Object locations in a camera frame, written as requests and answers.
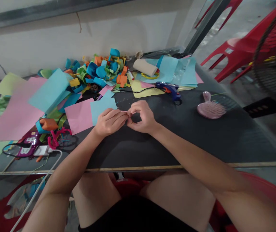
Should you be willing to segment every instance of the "person's left hand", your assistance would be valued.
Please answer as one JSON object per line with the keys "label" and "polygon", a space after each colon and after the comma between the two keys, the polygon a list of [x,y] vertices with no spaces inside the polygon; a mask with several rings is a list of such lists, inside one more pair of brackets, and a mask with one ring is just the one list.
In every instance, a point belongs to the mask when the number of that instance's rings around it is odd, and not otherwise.
{"label": "person's left hand", "polygon": [[107,109],[99,115],[94,130],[98,135],[106,137],[118,131],[127,119],[128,114],[126,112]]}

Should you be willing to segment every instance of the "black table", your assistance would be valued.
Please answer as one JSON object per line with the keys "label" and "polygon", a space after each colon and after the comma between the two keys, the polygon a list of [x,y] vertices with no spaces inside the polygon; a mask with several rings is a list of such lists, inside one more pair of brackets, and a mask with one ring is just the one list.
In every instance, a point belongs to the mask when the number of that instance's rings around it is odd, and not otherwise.
{"label": "black table", "polygon": [[[138,100],[146,100],[154,112],[155,119],[180,137],[206,150],[233,167],[276,166],[276,143],[266,137],[256,122],[234,100],[226,94],[212,97],[223,104],[227,113],[217,120],[209,120],[197,113],[196,107],[203,102],[202,92],[211,94],[225,92],[223,88],[196,65],[196,72],[205,82],[196,89],[181,91],[183,103],[176,106],[167,94],[134,98],[132,93],[114,95],[117,106],[128,110]],[[92,128],[74,136],[68,136],[67,146],[61,147],[63,156],[70,153]],[[0,175],[47,173],[59,154],[50,155],[45,166],[37,171],[45,160],[14,161],[6,172],[2,172],[12,157],[0,156]],[[108,136],[92,155],[87,171],[133,171],[179,169],[182,166],[158,141],[123,126]]]}

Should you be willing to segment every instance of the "black shorts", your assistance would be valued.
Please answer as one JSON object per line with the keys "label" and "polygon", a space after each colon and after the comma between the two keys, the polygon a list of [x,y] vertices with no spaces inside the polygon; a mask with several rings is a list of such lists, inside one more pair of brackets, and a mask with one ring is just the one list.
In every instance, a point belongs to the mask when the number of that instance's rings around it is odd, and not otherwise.
{"label": "black shorts", "polygon": [[124,198],[112,206],[87,231],[190,231],[196,232],[180,219],[142,196]]}

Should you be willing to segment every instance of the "white cable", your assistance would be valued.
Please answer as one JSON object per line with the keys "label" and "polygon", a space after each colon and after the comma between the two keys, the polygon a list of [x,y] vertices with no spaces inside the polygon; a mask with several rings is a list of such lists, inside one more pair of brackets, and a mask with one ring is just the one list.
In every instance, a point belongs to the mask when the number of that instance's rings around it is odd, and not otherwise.
{"label": "white cable", "polygon": [[27,207],[25,208],[25,210],[23,211],[23,213],[21,214],[20,218],[18,219],[18,221],[16,222],[16,224],[14,225],[14,227],[12,228],[12,230],[10,232],[14,232],[15,228],[17,227],[17,225],[19,224],[19,222],[21,221],[21,219],[23,218],[23,216],[25,215],[25,213],[27,212],[27,210],[29,209],[30,205],[32,204],[36,194],[38,193],[39,189],[41,188],[41,185],[43,184],[43,182],[45,181],[45,179],[47,178],[48,175],[50,175],[50,172],[52,171],[52,169],[55,167],[55,165],[58,163],[58,161],[60,160],[60,158],[62,157],[62,151],[61,150],[56,150],[60,152],[60,157],[58,158],[58,160],[54,163],[54,165],[52,166],[52,168],[49,170],[49,172],[47,173],[47,175],[44,177],[44,179],[41,181],[41,183],[39,184],[38,188],[36,189],[32,199],[30,200],[29,204],[27,205]]}

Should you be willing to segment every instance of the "blue glue gun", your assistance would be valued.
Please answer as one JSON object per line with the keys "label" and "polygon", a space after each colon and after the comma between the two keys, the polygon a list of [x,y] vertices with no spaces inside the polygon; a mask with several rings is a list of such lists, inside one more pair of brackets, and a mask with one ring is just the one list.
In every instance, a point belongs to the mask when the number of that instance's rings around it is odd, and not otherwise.
{"label": "blue glue gun", "polygon": [[178,91],[178,88],[179,88],[178,85],[169,84],[169,83],[166,83],[166,82],[156,82],[155,87],[158,88],[158,89],[165,90],[165,93],[168,93],[172,97],[172,100],[175,103],[176,102],[180,102],[180,104],[182,103],[181,94]]}

